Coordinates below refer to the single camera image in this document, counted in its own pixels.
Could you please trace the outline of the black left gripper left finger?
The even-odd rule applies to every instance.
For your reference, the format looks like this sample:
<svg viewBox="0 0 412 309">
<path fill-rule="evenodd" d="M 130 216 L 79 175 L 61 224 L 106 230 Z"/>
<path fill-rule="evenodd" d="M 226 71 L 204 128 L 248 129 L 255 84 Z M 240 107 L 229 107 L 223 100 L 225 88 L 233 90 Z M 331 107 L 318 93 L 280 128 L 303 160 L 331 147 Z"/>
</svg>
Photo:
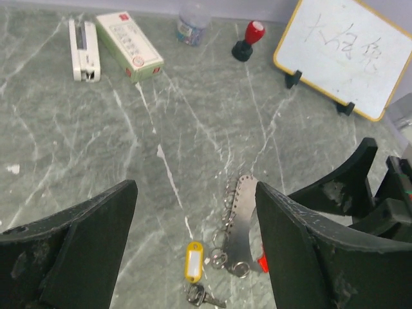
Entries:
<svg viewBox="0 0 412 309">
<path fill-rule="evenodd" d="M 1 308 L 109 308 L 138 188 L 124 180 L 1 233 Z"/>
</svg>

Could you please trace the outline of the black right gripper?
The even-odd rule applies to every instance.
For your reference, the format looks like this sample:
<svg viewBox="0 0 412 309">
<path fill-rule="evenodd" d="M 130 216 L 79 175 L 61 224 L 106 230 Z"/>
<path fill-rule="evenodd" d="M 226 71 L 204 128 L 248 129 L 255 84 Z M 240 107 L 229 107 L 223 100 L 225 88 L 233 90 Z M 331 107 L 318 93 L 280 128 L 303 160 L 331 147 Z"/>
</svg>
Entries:
<svg viewBox="0 0 412 309">
<path fill-rule="evenodd" d="M 389 156 L 388 171 L 372 198 L 368 173 L 377 150 L 374 138 L 363 138 L 341 166 L 288 197 L 314 211 L 365 216 L 350 228 L 411 243 L 411 166 L 405 158 Z"/>
</svg>

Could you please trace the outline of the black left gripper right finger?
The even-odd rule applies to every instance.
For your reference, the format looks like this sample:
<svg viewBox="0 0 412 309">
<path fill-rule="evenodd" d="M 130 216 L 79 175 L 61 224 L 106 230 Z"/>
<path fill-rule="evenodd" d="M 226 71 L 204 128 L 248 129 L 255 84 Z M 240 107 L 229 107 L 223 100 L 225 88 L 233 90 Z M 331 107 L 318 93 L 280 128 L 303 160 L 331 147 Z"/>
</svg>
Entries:
<svg viewBox="0 0 412 309">
<path fill-rule="evenodd" d="M 411 245 L 351 229 L 256 185 L 278 308 L 410 308 Z"/>
</svg>

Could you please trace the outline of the metal key holder red handle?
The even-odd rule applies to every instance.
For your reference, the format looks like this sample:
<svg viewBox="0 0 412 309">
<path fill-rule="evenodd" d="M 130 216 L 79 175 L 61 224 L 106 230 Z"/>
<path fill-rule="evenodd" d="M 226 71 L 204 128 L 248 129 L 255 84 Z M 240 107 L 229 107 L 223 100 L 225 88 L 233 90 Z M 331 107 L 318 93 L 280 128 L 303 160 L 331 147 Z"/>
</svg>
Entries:
<svg viewBox="0 0 412 309">
<path fill-rule="evenodd" d="M 242 174 L 228 181 L 223 200 L 222 227 L 214 232 L 212 238 L 211 266 L 224 268 L 239 278 L 247 277 L 250 272 L 268 273 L 265 254 L 254 259 L 249 241 L 252 216 L 256 210 L 257 182 L 251 174 Z"/>
</svg>

